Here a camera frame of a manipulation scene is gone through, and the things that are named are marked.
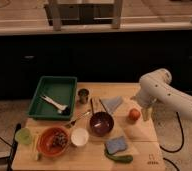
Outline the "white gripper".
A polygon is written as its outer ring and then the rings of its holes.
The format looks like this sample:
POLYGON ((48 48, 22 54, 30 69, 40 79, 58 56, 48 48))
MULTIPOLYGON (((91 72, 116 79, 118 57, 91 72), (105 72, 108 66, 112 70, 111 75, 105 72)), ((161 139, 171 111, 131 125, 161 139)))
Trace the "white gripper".
POLYGON ((153 108, 151 107, 156 99, 147 93, 145 90, 140 89, 133 97, 132 100, 135 100, 143 109, 142 116, 144 121, 148 121, 151 118, 153 108))

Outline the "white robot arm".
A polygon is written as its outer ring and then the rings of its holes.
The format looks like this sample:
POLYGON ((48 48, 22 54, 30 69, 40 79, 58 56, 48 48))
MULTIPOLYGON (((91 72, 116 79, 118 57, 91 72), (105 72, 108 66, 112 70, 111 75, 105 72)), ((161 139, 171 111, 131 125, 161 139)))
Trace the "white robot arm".
POLYGON ((143 109, 142 114, 145 121, 150 118, 150 108, 156 100, 192 121, 192 96, 171 87, 171 81, 172 75, 165 68, 157 69, 140 77, 140 90, 134 96, 134 100, 143 109))

